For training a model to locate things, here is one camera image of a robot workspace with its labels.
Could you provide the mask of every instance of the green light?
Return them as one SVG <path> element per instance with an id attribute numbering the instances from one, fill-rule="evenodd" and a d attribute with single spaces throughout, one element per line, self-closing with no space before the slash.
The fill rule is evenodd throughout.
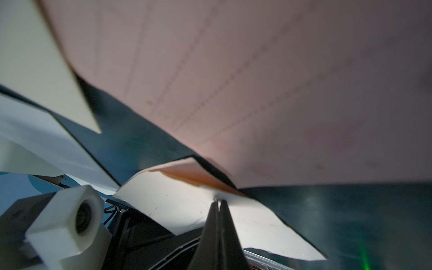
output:
<path id="1" fill-rule="evenodd" d="M 369 267 L 369 262 L 368 262 L 368 257 L 366 255 L 366 251 L 364 249 L 361 250 L 361 255 L 362 255 L 363 268 L 365 270 L 371 270 L 371 268 Z"/>

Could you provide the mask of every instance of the black cable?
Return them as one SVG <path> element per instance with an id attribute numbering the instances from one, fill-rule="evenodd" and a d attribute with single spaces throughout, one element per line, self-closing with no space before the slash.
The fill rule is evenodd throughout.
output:
<path id="1" fill-rule="evenodd" d="M 107 220 L 105 220 L 104 225 L 106 225 L 114 217 L 114 215 L 117 213 L 117 211 L 118 211 L 118 207 L 115 205 L 111 205 L 111 206 L 104 209 L 105 214 L 111 213 L 111 215 L 107 218 Z"/>
<path id="2" fill-rule="evenodd" d="M 108 221 L 110 221 L 112 219 L 112 217 L 114 217 L 115 214 L 116 214 L 116 212 L 112 212 L 112 214 L 107 218 L 107 220 L 105 220 L 104 225 L 106 225 L 108 223 Z"/>

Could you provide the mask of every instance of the white plastic piece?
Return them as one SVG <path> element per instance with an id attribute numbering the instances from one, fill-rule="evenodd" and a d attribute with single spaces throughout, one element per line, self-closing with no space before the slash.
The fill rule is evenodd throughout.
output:
<path id="1" fill-rule="evenodd" d="M 88 227 L 78 233 L 76 215 L 82 203 L 91 209 Z M 57 192 L 42 210 L 25 237 L 49 270 L 100 269 L 111 235 L 102 225 L 103 201 L 91 186 Z"/>

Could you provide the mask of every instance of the pink paper sheet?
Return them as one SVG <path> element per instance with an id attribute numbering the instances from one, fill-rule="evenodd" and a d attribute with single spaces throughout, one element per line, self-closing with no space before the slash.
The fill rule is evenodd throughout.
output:
<path id="1" fill-rule="evenodd" d="M 428 1 L 42 3 L 80 76 L 239 188 L 432 176 Z"/>

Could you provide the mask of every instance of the camera lens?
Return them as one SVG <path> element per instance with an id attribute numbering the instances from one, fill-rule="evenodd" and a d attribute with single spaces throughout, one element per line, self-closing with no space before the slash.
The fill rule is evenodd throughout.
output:
<path id="1" fill-rule="evenodd" d="M 92 209 L 87 203 L 82 203 L 76 213 L 75 228 L 78 234 L 83 233 L 92 219 Z"/>

